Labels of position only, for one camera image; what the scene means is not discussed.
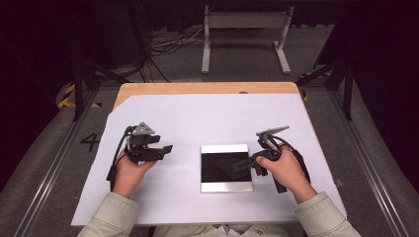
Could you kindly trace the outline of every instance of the wire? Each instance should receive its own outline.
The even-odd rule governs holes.
[[[145,76],[145,74],[144,74],[144,72],[143,72],[143,69],[141,68],[141,70],[139,70],[139,75],[141,75],[141,77],[142,77],[142,81],[144,82],[144,83],[147,83],[148,81],[147,81],[147,77]]]
[[[121,74],[117,74],[117,75],[119,75],[119,76],[121,76],[121,77],[124,77],[124,78],[126,78],[126,77],[128,77],[128,76],[130,76],[130,75],[133,75],[135,72],[137,72],[137,71],[139,71],[140,69],[141,69],[141,67],[142,67],[142,65],[140,65],[140,66],[137,66],[137,67],[135,67],[135,68],[133,68],[132,70],[130,70],[130,71],[126,71],[126,72],[123,72],[123,73],[121,73]],[[97,75],[99,78],[109,78],[108,76],[106,76],[106,75]]]
[[[280,137],[278,137],[278,136],[275,136],[275,135],[268,135],[268,138],[275,138],[275,139],[278,139],[278,140],[280,140],[280,141],[282,141],[285,145],[287,145],[292,151],[294,151],[295,149],[289,144],[289,143],[287,143],[285,140],[283,140],[282,138],[280,138]],[[277,144],[277,142],[272,142],[272,143],[274,143],[274,145],[277,147],[277,148],[281,148],[278,144]]]
[[[118,159],[117,164],[115,164],[115,166],[118,166],[118,163],[120,163],[121,159],[123,159],[125,156],[126,156],[126,154],[124,154],[123,156],[121,156],[121,157]]]
[[[166,80],[167,82],[171,82],[169,79],[167,79],[163,73],[160,71],[160,68],[157,66],[157,64],[153,61],[153,59],[149,58],[148,60],[150,60],[154,66],[156,67],[157,71],[160,72],[160,75],[164,78],[164,80]]]
[[[112,162],[112,166],[117,166],[117,164],[118,164],[118,162],[116,163],[116,161],[117,161],[117,158],[118,158],[118,155],[120,154],[120,149],[121,149],[121,146],[123,145],[123,142],[124,142],[124,139],[127,137],[127,135],[130,133],[130,127],[128,127],[127,129],[126,129],[126,131],[124,132],[124,135],[123,135],[123,137],[121,138],[121,140],[120,140],[120,144],[118,144],[118,148],[117,148],[117,151],[115,152],[115,156],[114,156],[114,160],[113,160],[113,162]]]
[[[182,48],[185,45],[189,45],[191,43],[194,42],[202,42],[204,43],[202,40],[199,40],[198,38],[201,36],[202,32],[203,32],[204,28],[200,28],[198,31],[191,33],[191,35],[187,36],[186,33],[183,33],[181,35],[177,34],[175,36],[173,36],[171,39],[166,40],[166,41],[161,41],[159,38],[163,37],[165,38],[163,35],[159,35],[157,36],[157,43],[155,43],[154,45],[152,45],[150,47],[150,50],[153,52],[157,52],[157,54],[152,54],[151,56],[160,56],[163,53],[174,53],[177,50],[179,50],[180,48]]]
[[[147,60],[147,67],[148,67],[148,70],[150,71],[150,80],[151,80],[151,82],[154,82],[154,80],[153,80],[153,70],[151,70],[151,67],[150,67],[150,60]]]

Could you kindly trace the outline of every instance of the metal frame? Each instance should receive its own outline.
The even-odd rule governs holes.
[[[339,113],[342,122],[345,124],[345,128],[350,134],[352,143],[354,144],[358,153],[358,161],[360,162],[364,174],[370,183],[371,189],[376,196],[377,202],[381,207],[382,213],[384,214],[384,217],[387,220],[388,226],[390,227],[393,235],[399,237],[409,236],[400,216],[397,213],[397,210],[395,209],[394,204],[391,201],[390,196],[388,195],[385,185],[382,183],[381,178],[379,177],[378,172],[364,144],[361,141],[360,135],[358,134],[353,123],[347,120],[345,111],[342,110],[342,103],[344,102],[342,102],[340,99],[339,93],[333,91],[330,92],[329,95],[336,111]]]
[[[98,91],[89,91],[86,100],[84,101],[84,108],[89,108],[90,105],[94,102]],[[80,118],[73,122],[70,126],[65,139],[59,148],[57,154],[55,155],[54,160],[52,161],[51,166],[49,167],[48,172],[43,178],[37,193],[32,200],[31,205],[29,206],[27,212],[25,213],[24,218],[22,219],[18,229],[16,230],[14,236],[29,236],[32,228],[35,225],[35,222],[38,219],[38,216],[41,213],[41,210],[48,199],[50,192],[55,184],[56,179],[58,178],[59,172],[61,171],[62,166],[65,163],[65,160],[70,151],[71,144],[73,143],[74,137],[77,134],[84,118],[86,117],[88,110],[82,111]]]
[[[289,7],[286,12],[211,12],[206,5],[202,73],[210,73],[210,28],[280,28],[281,38],[274,41],[275,51],[284,74],[290,74],[290,66],[283,48],[292,17],[293,7]]]

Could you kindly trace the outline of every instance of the printed number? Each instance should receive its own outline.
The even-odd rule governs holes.
[[[93,146],[96,143],[99,143],[101,141],[101,140],[96,140],[96,137],[98,137],[98,134],[96,134],[96,133],[93,132],[88,137],[86,137],[83,140],[81,140],[80,143],[88,143],[88,144],[90,144],[89,151],[92,151]]]

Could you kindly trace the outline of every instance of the metal rail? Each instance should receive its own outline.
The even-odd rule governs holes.
[[[97,93],[97,91],[88,91],[83,108],[89,108],[89,106],[94,102]],[[43,178],[40,187],[38,188],[37,193],[35,194],[35,197],[32,200],[31,205],[29,206],[24,218],[22,219],[18,229],[14,234],[15,237],[29,236],[29,234],[31,233],[31,230],[34,227],[35,222],[37,221],[38,216],[41,213],[43,205],[45,204],[55,184],[55,181],[58,178],[59,172],[61,171],[61,168],[68,156],[73,139],[77,134],[81,123],[86,117],[87,112],[88,110],[84,110],[83,113],[80,115],[80,118],[77,121],[75,121],[68,129],[67,135],[65,136],[65,139],[61,144],[61,147],[55,155],[55,158],[52,161],[52,164],[49,167],[49,170],[47,171],[45,177]]]
[[[382,183],[381,178],[379,177],[377,170],[361,141],[360,135],[358,134],[354,124],[346,119],[345,113],[342,110],[342,100],[339,97],[338,92],[331,91],[329,92],[329,95],[336,111],[339,113],[340,119],[345,124],[345,127],[351,136],[352,143],[358,152],[358,161],[367,176],[367,180],[370,183],[377,202],[381,207],[382,213],[384,214],[393,235],[399,237],[409,236],[403,222],[400,219],[400,216],[397,213],[397,210],[395,209],[395,206],[391,201],[390,196],[388,195],[387,189]]]

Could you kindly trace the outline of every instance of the wrist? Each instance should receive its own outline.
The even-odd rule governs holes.
[[[293,197],[298,204],[317,195],[317,191],[309,182],[304,182],[300,186],[290,189],[290,191],[293,193]]]
[[[114,189],[112,190],[117,195],[120,195],[124,198],[130,199],[132,192],[128,191],[127,189],[121,189],[119,186],[115,185]]]

